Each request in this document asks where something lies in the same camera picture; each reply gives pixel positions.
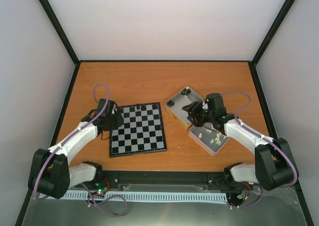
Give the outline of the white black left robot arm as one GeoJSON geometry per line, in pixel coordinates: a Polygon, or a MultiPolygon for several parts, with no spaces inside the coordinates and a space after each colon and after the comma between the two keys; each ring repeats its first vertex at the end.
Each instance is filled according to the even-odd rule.
{"type": "Polygon", "coordinates": [[[84,116],[77,127],[63,140],[47,150],[38,149],[32,159],[28,187],[36,198],[62,198],[69,188],[81,183],[92,187],[103,184],[102,166],[84,161],[78,166],[70,166],[72,159],[93,139],[111,132],[124,124],[117,103],[99,99],[96,109],[84,116]]]}

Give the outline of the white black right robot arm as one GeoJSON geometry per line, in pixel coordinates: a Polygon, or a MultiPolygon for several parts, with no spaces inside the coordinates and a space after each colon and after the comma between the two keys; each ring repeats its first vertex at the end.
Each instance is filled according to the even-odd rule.
{"type": "Polygon", "coordinates": [[[299,174],[288,142],[265,136],[245,124],[236,113],[227,113],[222,94],[208,94],[203,101],[194,101],[182,110],[194,126],[210,123],[214,130],[236,140],[254,155],[254,164],[237,163],[225,168],[227,181],[251,182],[267,191],[297,182],[299,174]]]}

